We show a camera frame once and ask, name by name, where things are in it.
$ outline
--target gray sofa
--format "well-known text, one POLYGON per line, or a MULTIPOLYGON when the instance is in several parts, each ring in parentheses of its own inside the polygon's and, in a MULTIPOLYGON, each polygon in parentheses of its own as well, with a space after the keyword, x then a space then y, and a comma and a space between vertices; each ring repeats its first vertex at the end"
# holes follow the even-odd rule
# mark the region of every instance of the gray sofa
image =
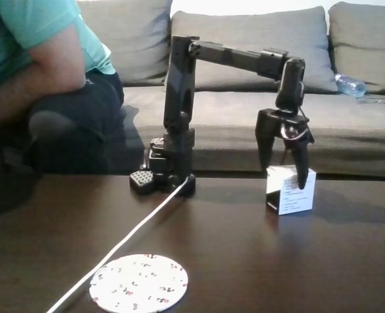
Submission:
MULTIPOLYGON (((194 35, 241 50, 278 48, 303 57, 303 109, 316 139, 309 147, 311 168, 385 177, 385 103, 360 104, 339 95, 334 82, 334 73, 342 72, 365 81, 368 94, 385 95, 385 7, 338 3, 329 11, 328 34, 322 7, 252 16, 176 12, 171 17, 171 0, 79 5, 87 24, 113 52, 124 84, 124 135, 112 138, 109 148, 115 173, 136 170, 144 147, 163 134, 171 35, 194 35)), ((195 87, 194 170, 259 171, 257 112, 275 107, 277 83, 198 61, 195 87)), ((283 143, 276 140, 272 163, 282 152, 283 143)))

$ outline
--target table surface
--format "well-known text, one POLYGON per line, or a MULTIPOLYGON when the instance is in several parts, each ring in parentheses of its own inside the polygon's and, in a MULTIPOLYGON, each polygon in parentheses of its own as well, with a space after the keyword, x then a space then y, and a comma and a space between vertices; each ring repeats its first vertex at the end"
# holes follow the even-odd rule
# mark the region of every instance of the table surface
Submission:
MULTIPOLYGON (((317 181, 314 208, 276 216, 262 179, 197 180, 119 250, 161 254, 190 285, 168 312, 385 313, 385 182, 317 181)), ((0 216, 0 313, 47 309, 165 195, 127 177, 41 179, 0 216)), ((65 312, 103 312, 86 290, 65 312)))

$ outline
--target white coaster with pattern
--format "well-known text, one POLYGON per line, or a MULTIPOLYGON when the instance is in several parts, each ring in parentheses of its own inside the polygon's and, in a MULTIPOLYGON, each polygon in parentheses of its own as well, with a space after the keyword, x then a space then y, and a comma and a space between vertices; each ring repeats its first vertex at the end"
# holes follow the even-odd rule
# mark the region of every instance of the white coaster with pattern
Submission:
POLYGON ((188 275, 177 262, 155 254, 134 254, 96 272, 89 293, 107 312, 154 313, 172 307, 187 287, 188 275))

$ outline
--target white cord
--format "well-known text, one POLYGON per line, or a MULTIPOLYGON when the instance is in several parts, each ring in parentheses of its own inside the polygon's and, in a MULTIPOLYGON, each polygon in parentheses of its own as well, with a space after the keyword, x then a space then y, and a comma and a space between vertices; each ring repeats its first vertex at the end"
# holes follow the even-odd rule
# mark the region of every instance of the white cord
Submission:
POLYGON ((79 282, 75 284, 72 288, 69 289, 68 292, 66 292, 48 311, 47 313, 54 313, 75 291, 77 291, 84 282, 86 282, 90 277, 92 277, 101 267, 103 267, 107 261, 116 253, 118 249, 121 248, 123 244, 125 244, 133 235, 136 233, 137 230, 139 230, 144 224, 146 224, 154 215, 156 215, 157 212, 159 212, 173 197, 175 197, 178 192, 185 186, 185 184, 188 182, 188 178, 185 179, 185 181, 175 189, 166 199, 163 201, 151 214, 149 214, 144 220, 142 220, 133 230, 128 233, 128 235, 120 241, 114 248, 111 249, 110 252, 105 256, 104 259, 96 267, 94 267, 88 274, 86 274, 79 282))

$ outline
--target black robotic arm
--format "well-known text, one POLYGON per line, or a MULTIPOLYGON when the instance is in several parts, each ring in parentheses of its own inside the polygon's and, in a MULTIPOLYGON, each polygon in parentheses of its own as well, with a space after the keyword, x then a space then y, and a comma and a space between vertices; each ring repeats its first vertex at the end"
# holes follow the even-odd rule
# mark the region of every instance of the black robotic arm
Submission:
POLYGON ((199 37, 174 36, 167 77, 163 138, 154 138, 145 155, 143 168, 130 176, 130 186, 140 194, 157 188, 169 192, 187 177, 184 194, 195 190, 192 174, 192 149, 195 130, 190 128, 195 93, 195 65, 200 59, 254 72, 281 81, 276 99, 277 110, 259 111, 255 136, 263 173, 270 164, 275 138, 291 150, 298 172, 298 185, 305 187, 308 175, 307 145, 314 139, 308 119, 298 111, 304 99, 302 83, 305 62, 280 50, 260 53, 236 50, 222 44, 203 42, 199 37))

